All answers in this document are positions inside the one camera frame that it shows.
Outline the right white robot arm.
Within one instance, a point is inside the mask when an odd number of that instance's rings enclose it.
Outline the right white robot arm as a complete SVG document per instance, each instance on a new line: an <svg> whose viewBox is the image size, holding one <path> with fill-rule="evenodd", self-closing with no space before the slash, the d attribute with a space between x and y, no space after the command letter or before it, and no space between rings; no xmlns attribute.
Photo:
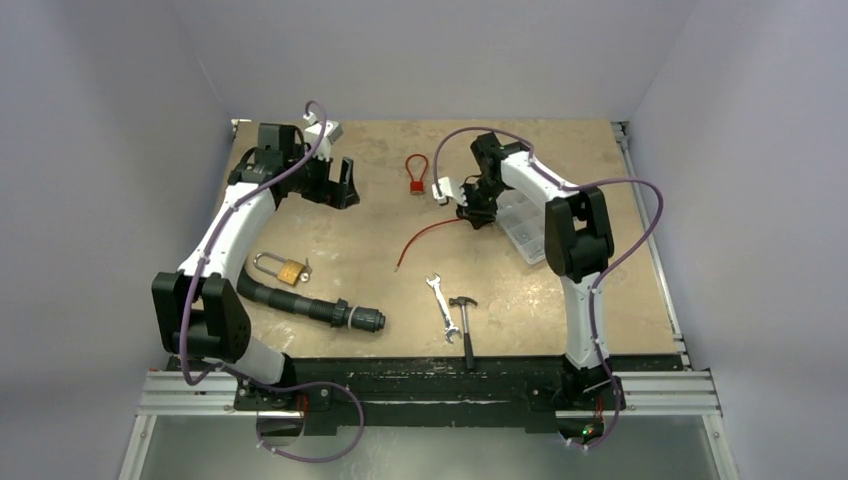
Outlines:
<svg viewBox="0 0 848 480"><path fill-rule="evenodd" d="M480 169L460 186L457 217L479 229L495 221L497 199L517 190L544 219L547 264L565 295L567 340L561 381L564 399L584 407L611 383L609 352L598 325L597 281L609 266L614 241L606 200L596 187L580 189L545 166L521 141L503 144L493 131L478 136L471 151Z"/></svg>

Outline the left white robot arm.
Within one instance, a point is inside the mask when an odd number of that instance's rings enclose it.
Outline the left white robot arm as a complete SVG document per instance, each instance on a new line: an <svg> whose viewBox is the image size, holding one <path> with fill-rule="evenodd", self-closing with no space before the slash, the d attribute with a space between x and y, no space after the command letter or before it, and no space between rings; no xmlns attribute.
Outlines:
<svg viewBox="0 0 848 480"><path fill-rule="evenodd" d="M224 202L199 245L176 271L154 278L162 343L179 356L187 384L204 378L192 375L189 366L191 359L201 359L209 371L227 368L260 384L259 395L272 408L287 408L297 399L292 358L253 334L242 295L335 328L377 332L384 327L385 316L377 309L267 287L246 272L258 234L290 194L338 210L359 203L352 159L343 159L338 180L329 177L331 147L341 134L336 121L310 120L306 129L260 124L256 146L230 172Z"/></svg>

